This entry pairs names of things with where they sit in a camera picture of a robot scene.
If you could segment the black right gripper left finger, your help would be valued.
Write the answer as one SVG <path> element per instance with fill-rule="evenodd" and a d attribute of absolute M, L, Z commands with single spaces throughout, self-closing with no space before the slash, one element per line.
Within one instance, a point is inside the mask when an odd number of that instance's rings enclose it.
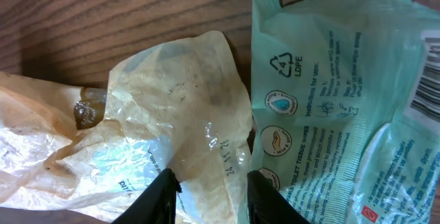
<path fill-rule="evenodd" d="M 111 224 L 175 224 L 176 198 L 181 192 L 175 173 L 166 168 Z"/>

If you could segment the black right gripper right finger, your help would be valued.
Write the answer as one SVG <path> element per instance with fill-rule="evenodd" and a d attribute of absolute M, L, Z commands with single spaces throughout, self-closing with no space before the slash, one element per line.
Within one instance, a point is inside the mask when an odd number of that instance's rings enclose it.
<path fill-rule="evenodd" d="M 251 224 L 309 224 L 257 170 L 247 174 L 247 209 Z"/>

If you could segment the beige plastic pouch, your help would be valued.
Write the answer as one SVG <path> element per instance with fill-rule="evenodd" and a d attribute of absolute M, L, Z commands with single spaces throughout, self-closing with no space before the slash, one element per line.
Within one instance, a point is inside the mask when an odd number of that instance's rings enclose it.
<path fill-rule="evenodd" d="M 123 60 L 106 89 L 1 74 L 1 206 L 113 221 L 163 170 L 178 223 L 236 223 L 250 165 L 247 89 L 225 36 Z"/>

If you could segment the teal wipes packet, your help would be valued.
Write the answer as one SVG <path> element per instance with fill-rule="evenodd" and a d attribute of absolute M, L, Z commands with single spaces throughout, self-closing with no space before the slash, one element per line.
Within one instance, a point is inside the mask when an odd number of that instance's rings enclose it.
<path fill-rule="evenodd" d="M 252 0 L 251 167 L 308 223 L 428 223 L 439 13 L 413 0 Z"/>

